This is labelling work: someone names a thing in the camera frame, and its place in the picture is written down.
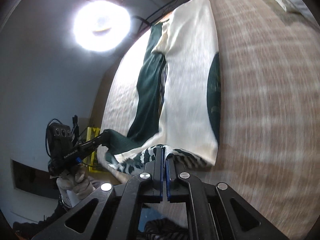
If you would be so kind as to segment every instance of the dark green fabric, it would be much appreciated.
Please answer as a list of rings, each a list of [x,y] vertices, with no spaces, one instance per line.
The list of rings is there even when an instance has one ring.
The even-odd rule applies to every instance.
[[[142,146],[146,140],[159,131],[159,88],[161,72],[166,61],[161,53],[151,53],[162,33],[162,23],[151,27],[143,65],[137,82],[139,102],[136,117],[128,131],[127,137],[108,129],[111,146],[108,153],[116,155]]]
[[[220,61],[217,53],[212,61],[207,85],[207,107],[209,120],[214,136],[219,144],[220,131],[220,108],[221,108],[221,83],[220,83]]]

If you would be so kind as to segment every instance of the triangular cutout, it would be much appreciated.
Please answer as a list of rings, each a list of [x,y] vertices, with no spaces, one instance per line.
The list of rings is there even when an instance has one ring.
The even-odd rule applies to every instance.
[[[65,225],[78,233],[83,233],[98,202],[97,198],[90,200],[82,209],[67,219]]]
[[[252,228],[256,228],[260,225],[260,222],[256,220],[241,204],[234,198],[230,199],[233,211],[241,226],[243,232],[249,231]]]

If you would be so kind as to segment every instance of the bedspread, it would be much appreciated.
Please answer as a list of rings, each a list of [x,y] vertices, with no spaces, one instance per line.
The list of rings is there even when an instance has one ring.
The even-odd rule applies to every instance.
[[[191,173],[228,183],[289,238],[302,239],[320,214],[320,33],[274,0],[210,2],[220,53],[220,147],[215,166]],[[131,95],[120,104],[119,86],[112,85],[102,129],[126,134]],[[183,204],[152,206],[187,224]]]

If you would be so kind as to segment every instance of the round bright lamp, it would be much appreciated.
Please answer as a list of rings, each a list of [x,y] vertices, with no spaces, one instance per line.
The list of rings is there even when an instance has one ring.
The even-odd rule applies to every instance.
[[[107,1],[84,6],[76,16],[74,35],[85,49],[106,51],[116,47],[130,30],[126,9]]]

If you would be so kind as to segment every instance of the black cable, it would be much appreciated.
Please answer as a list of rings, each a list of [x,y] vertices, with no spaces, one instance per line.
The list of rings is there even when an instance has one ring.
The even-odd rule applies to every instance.
[[[51,158],[51,156],[50,156],[50,154],[49,154],[49,152],[48,152],[48,147],[47,147],[47,130],[48,130],[48,127],[49,127],[49,125],[51,124],[51,122],[52,122],[52,121],[55,121],[55,120],[62,124],[62,122],[61,122],[60,120],[58,120],[57,118],[53,118],[53,119],[50,120],[50,122],[48,122],[47,128],[45,129],[45,151],[47,152],[47,155],[48,155],[50,158]]]
[[[89,167],[92,167],[92,168],[98,168],[98,167],[101,167],[101,166],[92,166],[92,165],[89,165],[89,164],[86,164],[84,162],[81,162],[82,164],[86,165],[86,166],[89,166]]]

